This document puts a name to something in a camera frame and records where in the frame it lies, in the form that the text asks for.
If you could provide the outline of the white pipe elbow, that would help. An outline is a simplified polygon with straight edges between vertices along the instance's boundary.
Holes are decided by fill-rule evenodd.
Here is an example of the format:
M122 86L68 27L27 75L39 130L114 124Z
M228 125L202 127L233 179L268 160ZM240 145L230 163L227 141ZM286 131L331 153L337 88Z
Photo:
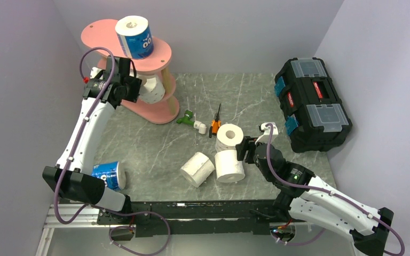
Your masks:
M193 127L198 131L199 134L206 134L207 132L207 126L201 121L195 121Z

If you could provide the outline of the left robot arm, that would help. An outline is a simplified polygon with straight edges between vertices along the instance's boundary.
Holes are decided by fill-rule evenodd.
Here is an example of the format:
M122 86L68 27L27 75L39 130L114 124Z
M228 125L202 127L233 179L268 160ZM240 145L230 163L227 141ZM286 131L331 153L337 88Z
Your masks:
M84 78L81 111L72 136L56 164L42 177L54 192L54 202L69 199L111 211L119 224L132 217L131 199L93 177L93 159L104 128L123 100L137 101L141 79L133 60L109 55L106 67Z

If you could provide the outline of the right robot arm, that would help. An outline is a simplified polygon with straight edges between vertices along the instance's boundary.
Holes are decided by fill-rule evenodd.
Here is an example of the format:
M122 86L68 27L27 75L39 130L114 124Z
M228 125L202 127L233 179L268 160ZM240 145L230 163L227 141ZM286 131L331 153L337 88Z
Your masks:
M236 146L239 161L255 164L280 189L269 210L279 221L304 220L349 239L365 255L384 255L393 212L376 209L332 188L306 167L284 159L272 145L245 137Z

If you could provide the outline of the blue paper roll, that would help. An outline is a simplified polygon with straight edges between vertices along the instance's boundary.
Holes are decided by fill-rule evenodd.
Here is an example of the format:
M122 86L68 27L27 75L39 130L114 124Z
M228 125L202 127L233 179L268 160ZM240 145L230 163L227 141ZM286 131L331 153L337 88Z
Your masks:
M153 53L154 43L146 18L137 15L126 16L117 22L115 32L126 57L144 59Z

